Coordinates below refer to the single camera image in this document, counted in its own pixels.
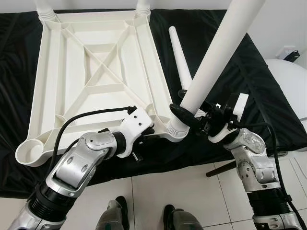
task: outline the black metal leg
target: black metal leg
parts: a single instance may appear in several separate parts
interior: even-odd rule
[[[221,167],[219,167],[217,169],[214,169],[214,170],[212,170],[210,172],[207,172],[206,176],[207,177],[212,177],[212,176],[215,176],[217,174],[220,174],[220,173],[226,172],[228,170],[234,169],[235,167],[236,167],[236,161],[232,161],[232,162],[230,162],[230,163],[228,163],[226,165],[223,165],[223,166],[221,166]]]

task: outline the black tablecloth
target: black tablecloth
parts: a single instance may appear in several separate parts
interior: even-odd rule
[[[172,25],[176,27],[189,70],[194,76],[224,14],[224,10],[152,11],[150,28],[173,102],[180,103],[177,95],[180,81],[168,28]],[[0,14],[0,196],[3,197],[27,197],[45,176],[49,164],[47,161],[41,167],[26,167],[18,164],[14,155],[27,136],[41,33],[42,25],[36,12]],[[242,121],[272,124],[280,151],[307,146],[303,126],[248,35],[214,85],[207,101],[221,103],[223,92],[228,90],[250,95]],[[272,141],[268,130],[253,131],[264,138],[270,150]],[[124,159],[114,157],[103,162],[90,184],[232,158],[222,146],[193,133],[180,143],[160,139],[144,148],[142,156],[144,160],[140,163],[132,156]]]

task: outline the white cylindrical leg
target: white cylindrical leg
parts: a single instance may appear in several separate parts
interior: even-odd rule
[[[233,0],[199,66],[180,106],[195,114],[221,75],[265,0]],[[186,133],[188,127],[176,117],[170,133]]]
[[[148,0],[138,0],[136,4],[136,13],[138,16],[147,16],[150,20],[150,4]]]
[[[41,21],[54,20],[56,18],[56,14],[47,3],[47,0],[34,0],[34,2],[36,4],[38,17]]]
[[[192,77],[184,57],[181,44],[177,35],[176,28],[171,26],[169,29],[169,35],[172,42],[176,65],[179,73],[181,87],[183,90],[187,90],[192,83]]]

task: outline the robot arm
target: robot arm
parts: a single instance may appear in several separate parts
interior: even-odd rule
[[[254,211],[256,228],[302,230],[281,191],[275,163],[268,158],[263,139],[242,128],[235,140],[224,147],[236,160],[238,176]]]
[[[172,104],[172,112],[196,133],[205,134],[213,143],[221,143],[231,151],[238,176],[253,208],[253,220],[259,230],[305,230],[304,223],[290,211],[275,162],[267,156],[263,139],[237,124],[248,95],[232,94],[226,105],[204,103],[206,116],[196,119],[188,110]]]
[[[9,230],[59,230],[97,165],[115,155],[128,156],[134,141],[152,125],[147,113],[136,109],[123,120],[117,132],[104,129],[83,134],[77,146],[65,153],[37,186]]]

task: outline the floor tile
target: floor tile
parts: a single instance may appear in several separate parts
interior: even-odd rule
[[[297,152],[294,159],[290,160],[294,171],[307,195],[307,152]]]
[[[234,230],[256,230],[252,219],[232,223]]]
[[[131,178],[117,179],[87,187],[67,214],[61,230],[94,230],[109,200],[124,196],[128,203],[130,229],[134,230]]]
[[[10,199],[0,197],[0,225],[1,229],[8,229],[20,210],[25,205],[24,199]]]
[[[284,186],[287,193],[291,195],[296,209],[307,208],[307,197],[290,160],[280,161],[280,167],[283,175]]]
[[[173,204],[195,215],[202,226],[230,222],[213,164],[133,177],[137,230],[161,230],[164,206]]]
[[[298,213],[301,215],[303,221],[307,225],[307,209],[299,210]]]
[[[204,230],[233,230],[231,224],[221,224],[221,225],[214,225],[210,227],[203,228]]]
[[[218,168],[230,161],[214,163]],[[231,221],[251,219],[253,211],[236,169],[218,175]]]
[[[230,161],[214,163],[220,167]],[[283,181],[297,209],[307,208],[306,195],[295,174],[290,160],[280,161]],[[250,219],[253,215],[248,197],[236,169],[218,175],[231,221]]]

